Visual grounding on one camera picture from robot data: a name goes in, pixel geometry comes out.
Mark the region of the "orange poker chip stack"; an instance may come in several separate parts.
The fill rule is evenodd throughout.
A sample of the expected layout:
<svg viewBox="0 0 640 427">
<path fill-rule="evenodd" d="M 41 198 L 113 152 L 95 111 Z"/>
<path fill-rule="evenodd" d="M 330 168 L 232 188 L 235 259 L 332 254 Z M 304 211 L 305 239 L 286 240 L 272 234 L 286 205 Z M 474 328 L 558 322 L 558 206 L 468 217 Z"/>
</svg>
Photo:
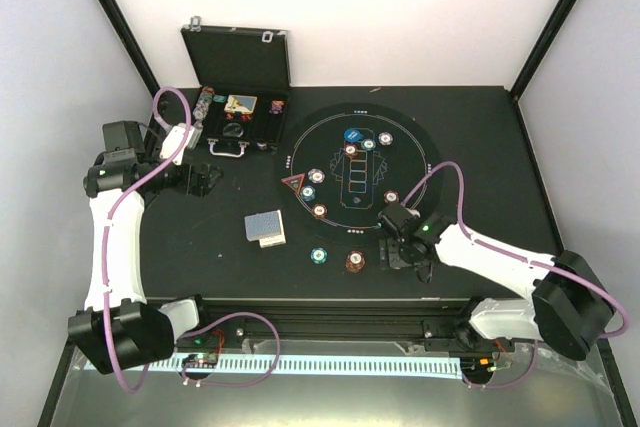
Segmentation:
<svg viewBox="0 0 640 427">
<path fill-rule="evenodd" d="M 345 267 L 351 273 L 359 273 L 365 266 L 366 259 L 362 252 L 351 251 L 346 258 Z"/>
</svg>

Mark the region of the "green poker chip stack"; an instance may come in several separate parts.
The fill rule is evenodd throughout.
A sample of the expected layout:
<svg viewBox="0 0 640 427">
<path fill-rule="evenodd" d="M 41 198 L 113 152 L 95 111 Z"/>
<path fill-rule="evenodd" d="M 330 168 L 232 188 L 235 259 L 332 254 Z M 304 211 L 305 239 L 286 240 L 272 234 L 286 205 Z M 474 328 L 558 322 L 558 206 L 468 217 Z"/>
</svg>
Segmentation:
<svg viewBox="0 0 640 427">
<path fill-rule="evenodd" d="M 310 259 L 314 264 L 324 264 L 328 259 L 328 252 L 321 247 L 315 247 L 310 252 Z"/>
</svg>

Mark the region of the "green chip seat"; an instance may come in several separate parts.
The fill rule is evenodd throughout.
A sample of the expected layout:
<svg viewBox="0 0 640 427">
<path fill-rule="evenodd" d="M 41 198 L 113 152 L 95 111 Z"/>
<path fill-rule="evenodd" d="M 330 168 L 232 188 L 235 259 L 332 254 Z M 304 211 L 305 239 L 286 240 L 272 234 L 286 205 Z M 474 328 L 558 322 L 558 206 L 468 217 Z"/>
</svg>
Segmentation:
<svg viewBox="0 0 640 427">
<path fill-rule="evenodd" d="M 312 186 L 306 186 L 301 190 L 300 194 L 305 201 L 313 200 L 315 198 L 315 189 Z"/>
<path fill-rule="evenodd" d="M 376 143 L 373 139 L 365 139 L 362 141 L 361 145 L 365 151 L 372 151 L 376 147 Z"/>
</svg>

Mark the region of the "green chip top seat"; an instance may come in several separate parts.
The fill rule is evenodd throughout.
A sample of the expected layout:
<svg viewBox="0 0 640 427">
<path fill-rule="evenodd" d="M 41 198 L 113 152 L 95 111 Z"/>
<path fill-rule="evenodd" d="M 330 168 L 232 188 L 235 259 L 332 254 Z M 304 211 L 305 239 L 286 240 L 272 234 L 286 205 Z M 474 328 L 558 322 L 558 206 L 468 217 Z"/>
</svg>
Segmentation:
<svg viewBox="0 0 640 427">
<path fill-rule="evenodd" d="M 372 151 L 376 147 L 376 143 L 373 139 L 365 139 L 362 141 L 361 145 L 365 151 Z"/>
</svg>

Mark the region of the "blue round button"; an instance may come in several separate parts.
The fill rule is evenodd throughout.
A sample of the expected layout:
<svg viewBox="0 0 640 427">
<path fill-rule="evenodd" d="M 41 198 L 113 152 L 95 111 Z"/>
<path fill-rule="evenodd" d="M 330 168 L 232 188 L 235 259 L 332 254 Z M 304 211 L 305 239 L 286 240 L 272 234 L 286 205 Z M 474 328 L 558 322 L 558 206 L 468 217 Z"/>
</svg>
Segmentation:
<svg viewBox="0 0 640 427">
<path fill-rule="evenodd" d="M 362 133 L 359 129 L 349 128 L 344 132 L 344 140 L 346 143 L 353 144 L 362 139 Z"/>
</svg>

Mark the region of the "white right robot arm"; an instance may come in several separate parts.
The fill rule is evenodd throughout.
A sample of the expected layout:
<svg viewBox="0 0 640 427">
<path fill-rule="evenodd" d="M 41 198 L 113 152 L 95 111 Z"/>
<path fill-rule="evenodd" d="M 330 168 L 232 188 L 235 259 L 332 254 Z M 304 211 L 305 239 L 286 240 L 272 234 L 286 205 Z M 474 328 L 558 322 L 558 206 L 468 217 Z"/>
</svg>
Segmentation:
<svg viewBox="0 0 640 427">
<path fill-rule="evenodd" d="M 514 293 L 507 300 L 483 299 L 457 321 L 456 341 L 467 350 L 498 338 L 527 339 L 581 361 L 620 310 L 575 252 L 554 256 L 516 248 L 438 213 L 422 218 L 398 202 L 378 219 L 403 261 L 462 269 Z"/>
</svg>

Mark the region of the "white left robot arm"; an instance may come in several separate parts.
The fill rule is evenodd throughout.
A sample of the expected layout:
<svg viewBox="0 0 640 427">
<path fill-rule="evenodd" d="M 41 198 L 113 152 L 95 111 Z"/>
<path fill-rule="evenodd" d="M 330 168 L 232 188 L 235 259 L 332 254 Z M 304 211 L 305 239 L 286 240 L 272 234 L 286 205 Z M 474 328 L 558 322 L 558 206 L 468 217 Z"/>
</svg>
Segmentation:
<svg viewBox="0 0 640 427">
<path fill-rule="evenodd" d="M 184 123 L 169 129 L 153 155 L 133 121 L 104 125 L 103 137 L 105 149 L 83 180 L 94 227 L 91 281 L 83 310 L 68 320 L 68 336 L 106 375 L 169 358 L 181 336 L 193 346 L 213 338 L 215 323 L 204 315 L 200 295 L 148 304 L 140 233 L 153 196 L 173 190 L 204 197 L 222 173 L 188 158 L 198 133 Z"/>
</svg>

